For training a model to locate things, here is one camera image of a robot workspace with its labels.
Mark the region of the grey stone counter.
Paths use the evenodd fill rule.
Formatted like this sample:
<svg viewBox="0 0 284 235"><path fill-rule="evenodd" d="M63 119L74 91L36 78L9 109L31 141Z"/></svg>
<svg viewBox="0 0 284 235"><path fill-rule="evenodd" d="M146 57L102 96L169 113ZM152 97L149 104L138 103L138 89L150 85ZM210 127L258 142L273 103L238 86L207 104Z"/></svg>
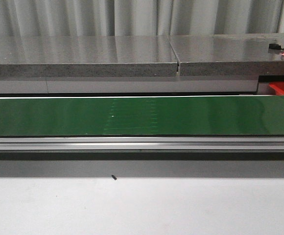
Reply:
<svg viewBox="0 0 284 235"><path fill-rule="evenodd" d="M272 94L284 33L2 36L0 95Z"/></svg>

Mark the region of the green conveyor belt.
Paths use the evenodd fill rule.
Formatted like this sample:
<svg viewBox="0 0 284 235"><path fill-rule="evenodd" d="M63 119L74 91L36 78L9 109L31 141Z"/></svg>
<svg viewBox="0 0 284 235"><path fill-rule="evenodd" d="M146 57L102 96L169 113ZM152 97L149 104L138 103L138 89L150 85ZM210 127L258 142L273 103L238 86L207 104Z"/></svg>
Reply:
<svg viewBox="0 0 284 235"><path fill-rule="evenodd" d="M0 98L0 137L284 135L284 96Z"/></svg>

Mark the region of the white pleated curtain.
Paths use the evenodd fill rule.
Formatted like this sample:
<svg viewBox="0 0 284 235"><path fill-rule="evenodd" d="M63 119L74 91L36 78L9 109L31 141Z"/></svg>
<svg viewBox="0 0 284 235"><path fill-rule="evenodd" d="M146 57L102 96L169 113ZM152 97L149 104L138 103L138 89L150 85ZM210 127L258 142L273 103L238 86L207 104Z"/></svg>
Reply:
<svg viewBox="0 0 284 235"><path fill-rule="evenodd" d="M284 0L0 0L0 36L284 33Z"/></svg>

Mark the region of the aluminium conveyor frame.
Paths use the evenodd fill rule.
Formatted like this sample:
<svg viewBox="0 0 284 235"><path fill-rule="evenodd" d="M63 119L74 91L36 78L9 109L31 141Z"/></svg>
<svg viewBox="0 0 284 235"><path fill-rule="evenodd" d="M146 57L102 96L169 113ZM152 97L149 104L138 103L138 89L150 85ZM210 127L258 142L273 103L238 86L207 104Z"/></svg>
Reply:
<svg viewBox="0 0 284 235"><path fill-rule="evenodd" d="M284 151L284 136L0 138L0 151Z"/></svg>

